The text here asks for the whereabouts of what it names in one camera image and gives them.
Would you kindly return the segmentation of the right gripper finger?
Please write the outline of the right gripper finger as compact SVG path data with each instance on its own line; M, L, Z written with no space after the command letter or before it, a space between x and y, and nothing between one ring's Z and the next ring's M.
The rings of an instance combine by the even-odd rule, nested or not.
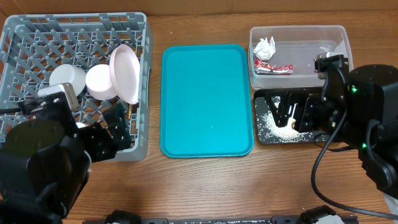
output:
M294 105L278 107L274 114L275 125L279 128L287 126L289 118L294 114L294 109Z
M288 120L294 115L295 105L301 105L308 98L304 90L269 90L264 99L275 120Z

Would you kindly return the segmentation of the red snack wrapper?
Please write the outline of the red snack wrapper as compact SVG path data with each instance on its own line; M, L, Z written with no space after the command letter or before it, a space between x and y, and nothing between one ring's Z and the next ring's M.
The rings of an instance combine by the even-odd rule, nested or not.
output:
M291 75L293 74L293 65L276 67L265 61L255 59L254 71L259 75Z

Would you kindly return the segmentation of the grey bowl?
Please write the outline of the grey bowl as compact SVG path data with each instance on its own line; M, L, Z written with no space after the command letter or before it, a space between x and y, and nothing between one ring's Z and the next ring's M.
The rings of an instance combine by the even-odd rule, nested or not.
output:
M83 69L70 64L58 66L50 75L49 85L70 83L78 96L85 88L86 73Z

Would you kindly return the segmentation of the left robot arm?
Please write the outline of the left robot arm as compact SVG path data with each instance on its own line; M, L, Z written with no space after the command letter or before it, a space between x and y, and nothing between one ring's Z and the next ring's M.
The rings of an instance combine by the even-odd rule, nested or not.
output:
M30 109L38 119L12 128L1 148L1 223L61 223L89 179L92 163L130 146L118 103L78 128L68 105Z

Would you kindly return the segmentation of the white tissue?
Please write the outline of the white tissue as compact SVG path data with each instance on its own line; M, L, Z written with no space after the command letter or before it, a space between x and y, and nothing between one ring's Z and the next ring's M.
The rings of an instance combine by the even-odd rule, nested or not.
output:
M270 60L276 52L274 38L271 37L270 40L266 37L265 39L260 39L259 43L253 49L253 54L259 60Z

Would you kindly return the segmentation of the pile of white rice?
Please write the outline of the pile of white rice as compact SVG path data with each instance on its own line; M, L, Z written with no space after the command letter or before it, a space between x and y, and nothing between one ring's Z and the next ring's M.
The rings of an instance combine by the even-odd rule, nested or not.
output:
M312 142L313 137L321 131L299 133L293 129L295 120L289 118L288 125L279 128L275 125L273 115L263 97L254 99L256 113L257 139L261 144L290 144Z

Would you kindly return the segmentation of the pink white small bowl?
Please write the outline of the pink white small bowl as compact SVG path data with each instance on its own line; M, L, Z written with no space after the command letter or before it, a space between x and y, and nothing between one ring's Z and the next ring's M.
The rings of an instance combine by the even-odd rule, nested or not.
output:
M97 100L110 100L117 96L107 64L95 65L86 74L86 87L89 94Z

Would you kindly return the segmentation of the wooden chopstick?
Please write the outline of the wooden chopstick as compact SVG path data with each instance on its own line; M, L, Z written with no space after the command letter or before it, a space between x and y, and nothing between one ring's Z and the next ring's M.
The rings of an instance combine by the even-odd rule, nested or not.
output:
M129 119L129 120L131 119L131 116L132 116L132 107L133 107L133 105L130 104L130 105L129 105L129 112L128 112L128 119Z

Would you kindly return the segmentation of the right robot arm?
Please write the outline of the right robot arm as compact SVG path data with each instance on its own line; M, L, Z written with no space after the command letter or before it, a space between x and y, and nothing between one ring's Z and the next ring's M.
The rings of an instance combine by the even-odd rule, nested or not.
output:
M378 190L397 197L397 68L365 65L349 71L320 69L324 87L264 90L274 122L293 117L300 133L323 131L358 150L367 176Z

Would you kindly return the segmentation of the white round plate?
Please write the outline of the white round plate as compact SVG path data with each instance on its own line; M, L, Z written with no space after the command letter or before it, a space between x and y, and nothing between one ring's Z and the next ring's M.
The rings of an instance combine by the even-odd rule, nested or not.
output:
M109 67L119 98L130 105L138 103L141 66L133 49L125 44L116 47L112 51Z

